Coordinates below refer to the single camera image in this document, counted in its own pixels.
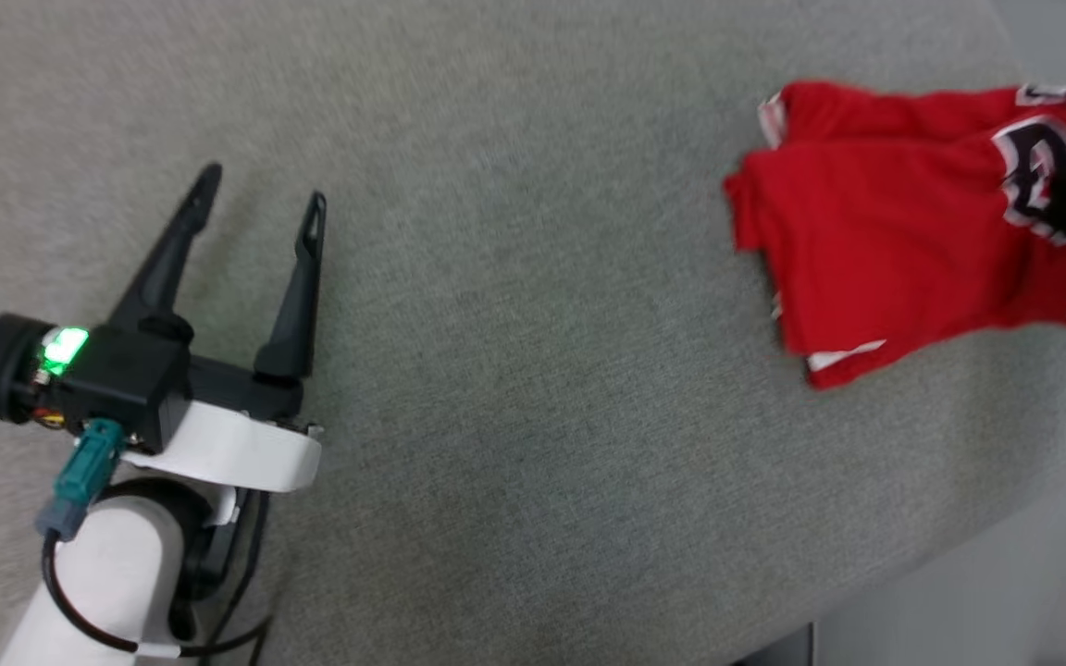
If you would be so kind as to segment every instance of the gray carpet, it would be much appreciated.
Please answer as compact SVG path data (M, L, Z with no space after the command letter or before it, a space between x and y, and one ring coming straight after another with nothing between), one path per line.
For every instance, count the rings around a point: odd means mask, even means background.
M264 663L727 663L1065 480L1066 332L805 388L718 182L797 76L1019 79L974 0L0 0L0 309L93 322L196 168L246 362L326 191ZM67 441L0 424L0 633Z

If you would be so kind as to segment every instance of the floor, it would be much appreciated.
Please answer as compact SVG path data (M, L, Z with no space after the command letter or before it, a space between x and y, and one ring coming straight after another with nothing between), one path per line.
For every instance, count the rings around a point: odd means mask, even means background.
M1066 0L995 0L1036 81L1066 83ZM753 666L805 663L805 632ZM820 666L1066 666L1066 488L817 626Z

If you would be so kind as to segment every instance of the fabric surface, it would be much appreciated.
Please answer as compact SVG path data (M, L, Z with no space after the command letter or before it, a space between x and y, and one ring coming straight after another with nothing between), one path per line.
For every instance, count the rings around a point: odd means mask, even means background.
M1066 325L1066 87L794 81L761 129L774 147L724 182L736 248L764 255L813 387L981 328Z
M817 395L720 181L796 77L994 87L972 0L0 0L0 311L106 315L226 167L179 311L251 362L312 189L312 488L263 662L728 663L1066 473L1066 332ZM0 423L0 634L68 442Z

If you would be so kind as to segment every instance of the red jersey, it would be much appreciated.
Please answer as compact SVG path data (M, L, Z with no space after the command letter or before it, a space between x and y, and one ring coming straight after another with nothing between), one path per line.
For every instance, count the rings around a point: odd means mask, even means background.
M736 245L764 253L815 387L969 330L1066 324L1066 87L797 81L761 125L778 149L725 182Z

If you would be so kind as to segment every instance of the black number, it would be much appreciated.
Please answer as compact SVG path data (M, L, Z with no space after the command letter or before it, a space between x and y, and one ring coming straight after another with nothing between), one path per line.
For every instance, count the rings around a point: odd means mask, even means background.
M1066 126L1029 118L998 132L994 143L1006 160L1006 222L1066 243Z

